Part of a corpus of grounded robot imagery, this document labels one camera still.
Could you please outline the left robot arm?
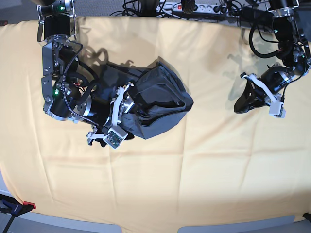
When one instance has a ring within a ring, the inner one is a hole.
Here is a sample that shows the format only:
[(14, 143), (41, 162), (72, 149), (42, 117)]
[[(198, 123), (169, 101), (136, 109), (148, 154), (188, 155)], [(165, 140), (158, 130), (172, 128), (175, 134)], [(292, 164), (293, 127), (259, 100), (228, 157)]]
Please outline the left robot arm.
[[(242, 73), (246, 86), (242, 95), (234, 105), (236, 114), (244, 114), (253, 109), (269, 107), (269, 114), (284, 118), (285, 93), (288, 86), (303, 76), (311, 68), (311, 52), (305, 37), (299, 13), (297, 0), (270, 0), (269, 7), (261, 13), (253, 23), (249, 32), (249, 46), (259, 58), (277, 57), (283, 64), (275, 63), (268, 67), (260, 77), (254, 73)], [(267, 14), (272, 16), (272, 29), (276, 37), (278, 48), (267, 54), (260, 53), (253, 44), (253, 35), (259, 29), (259, 21)]]

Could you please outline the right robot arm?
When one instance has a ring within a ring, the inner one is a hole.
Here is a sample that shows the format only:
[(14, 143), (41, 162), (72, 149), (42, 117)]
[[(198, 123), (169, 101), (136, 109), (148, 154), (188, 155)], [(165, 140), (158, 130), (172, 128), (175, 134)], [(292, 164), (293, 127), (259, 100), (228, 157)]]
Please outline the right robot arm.
[(134, 83), (117, 86), (115, 95), (108, 100), (100, 98), (102, 84), (98, 75), (79, 58), (83, 45), (76, 40), (75, 2), (38, 0), (36, 6), (37, 40), (43, 43), (41, 83), (45, 114), (58, 121), (90, 124), (89, 145), (99, 142), (102, 147), (115, 149), (133, 139), (134, 135), (121, 122), (123, 115), (135, 107), (129, 94)]

